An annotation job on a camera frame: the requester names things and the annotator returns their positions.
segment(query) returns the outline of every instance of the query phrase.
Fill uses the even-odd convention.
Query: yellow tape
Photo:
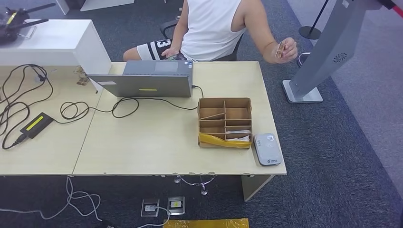
[[[245,142],[245,141],[225,141],[218,137],[203,133],[199,133],[199,140],[202,143],[210,143],[217,146],[240,148],[240,149],[247,149],[252,144],[251,142]]]
[[[17,15],[17,13],[13,13],[12,16],[9,18],[9,20],[7,21],[7,25],[10,24],[12,22],[12,20],[14,20],[15,15]]]
[[[35,122],[33,122],[28,128],[27,131],[31,130],[40,120],[43,119],[43,116],[40,116]]]
[[[249,228],[247,218],[221,220],[169,220],[163,228]]]
[[[157,89],[139,89],[139,91],[157,91]]]

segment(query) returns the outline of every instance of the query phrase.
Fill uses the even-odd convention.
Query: office chair
[[[166,35],[167,29],[175,27],[176,24],[178,24],[178,20],[169,21],[169,22],[166,22],[166,23],[164,23],[164,24],[162,24],[160,26],[160,31],[161,31],[162,35],[165,37],[165,39],[169,39],[168,36]],[[239,40],[237,42],[237,45],[235,46],[235,49],[231,54],[229,54],[227,56],[224,56],[224,57],[221,57],[221,58],[218,58],[218,59],[215,59],[213,61],[223,61],[223,62],[237,61],[237,52],[238,52],[238,48],[239,48],[239,45],[240,45],[240,41],[242,40],[242,37],[243,37],[243,34],[239,38]]]

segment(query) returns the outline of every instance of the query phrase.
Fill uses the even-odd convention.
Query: speaker grille
[[[340,53],[340,54],[337,54],[333,58],[333,62],[340,63],[340,62],[344,61],[346,58],[347,58],[347,53]]]

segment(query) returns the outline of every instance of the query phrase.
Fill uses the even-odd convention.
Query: cardboard organizer
[[[199,146],[222,147],[201,140],[201,134],[212,135],[224,141],[249,136],[252,142],[252,107],[250,98],[201,98],[198,106]],[[226,133],[249,130],[251,133]]]

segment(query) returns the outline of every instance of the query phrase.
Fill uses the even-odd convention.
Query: gray laptop
[[[123,75],[88,75],[115,96],[191,97],[192,61],[128,61]]]

